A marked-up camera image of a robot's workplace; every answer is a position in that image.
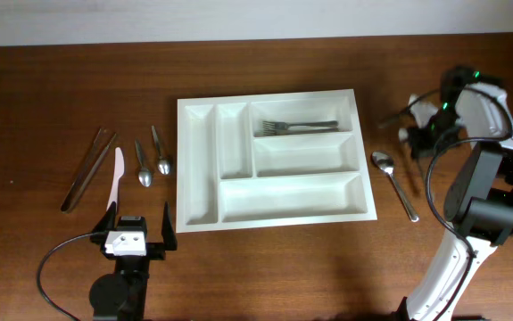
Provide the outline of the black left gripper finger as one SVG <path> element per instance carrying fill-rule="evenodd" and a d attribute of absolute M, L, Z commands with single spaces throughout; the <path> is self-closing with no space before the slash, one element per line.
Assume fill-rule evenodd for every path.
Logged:
<path fill-rule="evenodd" d="M 165 251 L 176 251 L 178 249 L 178 240 L 170 217 L 170 206 L 167 202 L 163 205 L 161 237 Z"/>
<path fill-rule="evenodd" d="M 117 202 L 110 202 L 105 214 L 95 225 L 92 232 L 100 233 L 100 232 L 105 232 L 105 231 L 113 229 L 116 215 L 117 215 Z"/>

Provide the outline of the large steel spoon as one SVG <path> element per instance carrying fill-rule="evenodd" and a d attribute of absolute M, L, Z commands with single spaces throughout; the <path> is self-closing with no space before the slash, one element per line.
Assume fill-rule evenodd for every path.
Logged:
<path fill-rule="evenodd" d="M 382 151 L 374 151 L 371 153 L 371 160 L 373 163 L 382 170 L 390 179 L 393 188 L 395 189 L 398 197 L 401 200 L 401 203 L 410 219 L 411 222 L 419 222 L 419 215 L 417 214 L 415 208 L 411 204 L 407 195 L 404 193 L 403 189 L 400 187 L 398 181 L 394 177 L 394 160 L 393 158 Z"/>
<path fill-rule="evenodd" d="M 407 127 L 398 130 L 401 154 L 409 167 L 416 170 L 422 188 L 426 188 L 426 174 L 429 162 L 434 155 L 434 143 L 423 128 Z"/>

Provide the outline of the steel fork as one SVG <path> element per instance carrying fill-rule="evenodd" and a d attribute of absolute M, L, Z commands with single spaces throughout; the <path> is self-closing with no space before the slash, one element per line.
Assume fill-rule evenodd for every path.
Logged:
<path fill-rule="evenodd" d="M 257 131 L 255 137 L 264 136 L 290 136 L 290 135 L 305 135 L 305 134 L 322 134 L 338 132 L 337 128 L 313 128 L 305 130 L 290 130 L 290 129 L 263 129 Z"/>
<path fill-rule="evenodd" d="M 262 128 L 265 130 L 288 130 L 292 127 L 313 127 L 313 128 L 336 128 L 337 120 L 319 121 L 319 122 L 281 122 L 281 121 L 262 121 Z"/>

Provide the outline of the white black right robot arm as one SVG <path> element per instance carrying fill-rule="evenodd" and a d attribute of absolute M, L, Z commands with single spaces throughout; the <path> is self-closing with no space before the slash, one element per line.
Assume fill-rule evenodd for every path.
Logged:
<path fill-rule="evenodd" d="M 415 125 L 399 139 L 414 161 L 430 160 L 423 171 L 426 200 L 444 227 L 441 245 L 421 283 L 401 301 L 393 320 L 452 320 L 454 309 L 484 261 L 513 236 L 513 119 L 500 78 L 469 66 L 446 70 L 434 106 L 413 95 L 383 126 L 410 115 Z M 439 211 L 432 175 L 441 157 L 463 144 L 471 153 Z"/>

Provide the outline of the small steel teaspoon left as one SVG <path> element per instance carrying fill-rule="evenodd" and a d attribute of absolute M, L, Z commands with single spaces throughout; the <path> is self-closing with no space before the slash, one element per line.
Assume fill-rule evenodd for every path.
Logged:
<path fill-rule="evenodd" d="M 146 166 L 145 154 L 144 154 L 144 151 L 143 151 L 143 148 L 142 148 L 140 142 L 137 139 L 135 140 L 135 146 L 136 146 L 136 152 L 137 152 L 137 159 L 138 159 L 139 166 L 140 166 L 140 169 L 138 171 L 139 182 L 144 187 L 150 187 L 153 182 L 153 173 Z"/>

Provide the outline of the small steel teaspoon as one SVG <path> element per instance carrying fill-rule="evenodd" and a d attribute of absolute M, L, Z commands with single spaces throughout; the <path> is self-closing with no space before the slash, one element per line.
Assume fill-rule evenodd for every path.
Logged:
<path fill-rule="evenodd" d="M 140 166 L 140 169 L 138 171 L 139 182 L 144 187 L 150 187 L 153 182 L 153 173 L 146 166 L 145 154 L 144 154 L 144 151 L 143 151 L 143 148 L 142 148 L 140 142 L 137 139 L 135 140 L 135 146 L 136 146 L 136 152 L 137 152 L 137 159 L 138 159 L 139 166 Z"/>
<path fill-rule="evenodd" d="M 157 169 L 159 170 L 159 172 L 162 175 L 168 176 L 171 172 L 170 159 L 164 154 L 164 152 L 161 148 L 161 141 L 158 137 L 158 134 L 157 134 L 157 131 L 156 131 L 156 128 L 154 125 L 151 125 L 151 130 L 152 130 L 155 148 L 158 153 Z"/>

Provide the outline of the pink plastic knife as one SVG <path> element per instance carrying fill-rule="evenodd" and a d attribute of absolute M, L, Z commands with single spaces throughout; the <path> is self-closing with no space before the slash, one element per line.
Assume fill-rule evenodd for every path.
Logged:
<path fill-rule="evenodd" d="M 121 148 L 116 147 L 114 151 L 112 188 L 109 195 L 107 209 L 109 209 L 113 204 L 118 204 L 120 179 L 123 177 L 125 172 L 125 161 Z"/>

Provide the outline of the small steel teaspoon right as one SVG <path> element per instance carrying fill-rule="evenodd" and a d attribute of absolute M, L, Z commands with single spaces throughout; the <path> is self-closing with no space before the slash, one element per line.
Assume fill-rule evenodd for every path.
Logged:
<path fill-rule="evenodd" d="M 154 125 L 151 125 L 151 130 L 152 130 L 155 148 L 158 153 L 157 169 L 159 170 L 159 172 L 162 175 L 168 176 L 171 172 L 170 159 L 164 154 L 164 152 L 161 148 L 161 141 L 158 137 L 158 134 L 157 134 L 157 131 L 156 131 L 156 128 Z"/>

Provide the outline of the steel kitchen tongs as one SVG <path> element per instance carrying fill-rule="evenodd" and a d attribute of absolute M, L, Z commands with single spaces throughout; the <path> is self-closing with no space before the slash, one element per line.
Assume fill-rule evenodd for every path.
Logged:
<path fill-rule="evenodd" d="M 107 136 L 108 133 L 107 129 L 98 129 L 91 147 L 70 185 L 70 190 L 62 202 L 60 208 L 62 213 L 70 213 L 74 210 L 96 171 L 103 163 L 105 156 L 117 138 L 115 132 L 111 132 L 110 136 Z"/>

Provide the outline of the white plastic cutlery tray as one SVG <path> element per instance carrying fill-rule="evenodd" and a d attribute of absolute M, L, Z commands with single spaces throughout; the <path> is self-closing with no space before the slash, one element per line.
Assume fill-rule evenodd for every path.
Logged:
<path fill-rule="evenodd" d="M 255 137 L 263 120 L 338 132 Z M 177 163 L 180 233 L 377 218 L 351 89 L 180 99 Z"/>

